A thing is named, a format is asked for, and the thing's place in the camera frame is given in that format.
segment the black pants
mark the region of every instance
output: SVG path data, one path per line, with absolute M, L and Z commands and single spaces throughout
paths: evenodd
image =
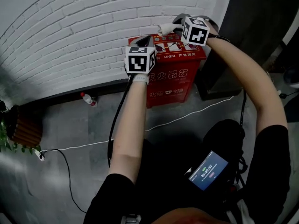
M 205 197 L 184 174 L 201 153 L 210 150 L 226 157 L 226 160 L 227 157 L 231 161 L 238 160 L 244 136 L 239 123 L 227 119 L 214 125 L 202 142 L 188 136 L 175 137 L 155 145 L 144 140 L 142 162 L 136 181 L 138 212 L 143 217 L 150 216 L 151 222 L 176 208 L 197 207 L 221 218 L 221 199 Z

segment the white brick wall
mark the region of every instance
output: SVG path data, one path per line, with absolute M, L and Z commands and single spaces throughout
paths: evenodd
M 213 14 L 226 7 L 217 7 L 218 1 L 37 0 L 0 34 L 0 72 L 22 91 L 11 95 L 5 87 L 0 95 L 20 105 L 124 79 L 129 37 L 156 33 L 157 24 L 180 13 L 209 14 L 219 21 L 223 17 Z

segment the red box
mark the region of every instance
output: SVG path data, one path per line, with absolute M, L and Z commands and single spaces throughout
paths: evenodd
M 147 107 L 185 102 L 199 63 L 206 59 L 205 52 L 201 46 L 185 46 L 174 33 L 152 37 L 158 53 L 155 67 L 149 73 Z

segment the smartphone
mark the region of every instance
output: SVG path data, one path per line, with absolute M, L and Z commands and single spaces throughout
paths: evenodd
M 193 184 L 204 191 L 221 176 L 227 165 L 226 160 L 211 151 L 197 168 L 190 168 L 185 175 Z

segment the black t-shirt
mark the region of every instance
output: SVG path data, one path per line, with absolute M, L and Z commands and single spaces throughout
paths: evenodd
M 270 126 L 256 138 L 243 199 L 255 223 L 274 223 L 283 210 L 289 190 L 291 173 L 288 131 L 284 126 Z M 221 214 L 205 209 L 218 204 L 202 200 L 192 189 L 190 181 L 181 179 L 164 182 L 158 177 L 142 195 L 125 176 L 108 175 L 85 216 L 84 223 L 121 223 L 122 216 L 139 214 L 145 207 L 142 224 L 152 223 L 163 214 L 180 207 L 197 207 L 215 218 L 225 220 Z

